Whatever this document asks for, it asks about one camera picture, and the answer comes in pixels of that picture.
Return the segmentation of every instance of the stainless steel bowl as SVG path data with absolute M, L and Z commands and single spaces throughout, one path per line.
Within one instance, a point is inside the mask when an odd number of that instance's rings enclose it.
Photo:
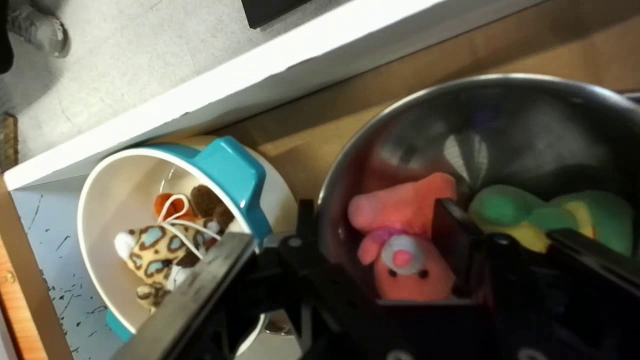
M 640 109 L 611 89 L 546 75 L 483 75 L 423 89 L 353 137 L 328 173 L 319 241 L 367 289 L 353 195 L 450 172 L 460 199 L 489 183 L 542 197 L 609 189 L 640 205 Z

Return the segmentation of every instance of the white bowl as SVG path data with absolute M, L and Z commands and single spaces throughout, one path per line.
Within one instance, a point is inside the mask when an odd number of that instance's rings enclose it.
M 161 191 L 191 194 L 207 183 L 234 213 L 231 229 L 255 233 L 257 247 L 273 232 L 294 232 L 298 205 L 282 176 L 234 137 L 208 141 L 204 149 L 199 149 L 202 137 L 186 141 L 191 145 L 129 147 L 104 158 L 85 181 L 79 204 L 82 258 L 100 296 L 133 333 L 151 314 L 135 292 L 144 281 L 117 254 L 114 235 L 157 224 L 152 205 Z

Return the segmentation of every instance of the green stuffed toy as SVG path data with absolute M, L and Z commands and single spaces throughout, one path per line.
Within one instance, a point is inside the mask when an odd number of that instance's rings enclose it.
M 545 254 L 548 229 L 570 228 L 601 240 L 611 249 L 632 254 L 632 208 L 609 191 L 576 191 L 545 202 L 515 185 L 489 185 L 470 204 L 484 232 L 515 235 L 525 247 Z

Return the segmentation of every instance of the wooden drawer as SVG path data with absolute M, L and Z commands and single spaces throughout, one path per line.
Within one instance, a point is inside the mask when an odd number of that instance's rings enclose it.
M 640 2 L 555 0 L 223 127 L 262 152 L 298 197 L 317 197 L 334 158 L 389 104 L 432 84 L 486 71 L 542 71 L 614 89 L 640 87 Z M 49 285 L 0 179 L 3 304 L 25 357 L 71 357 Z

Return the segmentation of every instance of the plush toy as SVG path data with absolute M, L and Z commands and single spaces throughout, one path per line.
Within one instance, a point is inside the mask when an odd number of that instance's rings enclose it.
M 546 229 L 578 229 L 576 218 L 560 208 L 551 205 L 530 191 L 515 185 L 490 185 L 478 191 L 470 204 L 470 218 L 484 232 L 504 232 L 515 235 L 532 251 L 546 251 L 551 240 Z
M 604 245 L 632 254 L 632 208 L 609 191 L 576 191 L 542 202 L 515 185 L 489 185 L 470 204 L 470 216 L 484 232 L 515 235 L 525 247 L 545 254 L 548 229 L 570 228 Z
M 223 221 L 232 221 L 232 212 L 208 185 L 194 185 L 191 197 L 199 218 L 219 218 Z
M 599 241 L 622 255 L 632 255 L 635 210 L 621 195 L 588 189 L 558 195 L 553 204 L 567 208 L 583 221 L 588 220 L 590 226 L 584 226 L 584 235 L 599 237 Z
M 375 266 L 376 289 L 385 299 L 447 299 L 456 279 L 432 241 L 409 233 L 373 232 L 362 240 L 358 258 Z
M 450 296 L 454 273 L 429 241 L 439 197 L 456 199 L 456 179 L 443 172 L 353 197 L 349 218 L 367 233 L 358 259 L 375 268 L 381 298 L 431 302 Z
M 232 221 L 223 202 L 223 208 L 213 208 L 215 216 L 199 218 L 186 195 L 170 194 L 166 199 L 161 195 L 154 204 L 163 202 L 159 224 L 120 232 L 114 237 L 118 255 L 144 281 L 137 288 L 137 298 L 149 310 L 178 288 Z
M 435 204 L 439 197 L 456 199 L 456 179 L 435 172 L 418 181 L 360 194 L 349 204 L 349 218 L 360 232 L 396 228 L 414 235 L 432 235 Z

